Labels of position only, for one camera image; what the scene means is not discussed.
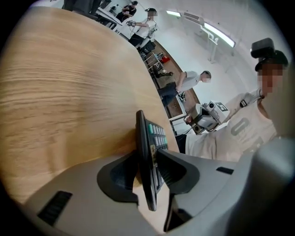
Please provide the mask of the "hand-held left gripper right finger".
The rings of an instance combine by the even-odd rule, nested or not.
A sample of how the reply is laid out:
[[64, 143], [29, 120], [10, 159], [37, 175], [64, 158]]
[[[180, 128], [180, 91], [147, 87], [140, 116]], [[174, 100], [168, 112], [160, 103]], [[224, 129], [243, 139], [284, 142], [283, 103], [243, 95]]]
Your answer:
[[164, 224], [164, 231], [181, 226], [193, 217], [176, 203], [175, 196], [186, 194], [198, 183], [200, 172], [196, 166], [182, 160], [182, 154], [159, 150], [157, 163], [159, 172], [169, 188], [169, 205]]

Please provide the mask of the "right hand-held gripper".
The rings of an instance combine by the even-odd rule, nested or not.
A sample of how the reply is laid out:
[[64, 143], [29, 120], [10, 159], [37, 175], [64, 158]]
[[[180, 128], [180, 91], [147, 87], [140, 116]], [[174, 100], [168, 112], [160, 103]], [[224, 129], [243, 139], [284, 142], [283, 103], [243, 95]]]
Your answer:
[[196, 103], [187, 116], [192, 117], [189, 124], [192, 130], [196, 135], [200, 135], [204, 131], [215, 131], [226, 120], [229, 113], [229, 109], [223, 103], [210, 101], [208, 104]]

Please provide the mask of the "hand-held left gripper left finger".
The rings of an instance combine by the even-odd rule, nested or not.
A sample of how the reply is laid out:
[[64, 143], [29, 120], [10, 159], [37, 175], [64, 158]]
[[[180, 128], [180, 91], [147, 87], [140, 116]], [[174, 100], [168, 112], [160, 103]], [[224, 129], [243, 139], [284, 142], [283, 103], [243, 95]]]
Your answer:
[[116, 202], [138, 203], [133, 182], [138, 171], [137, 151], [104, 165], [97, 174], [97, 183], [104, 194]]

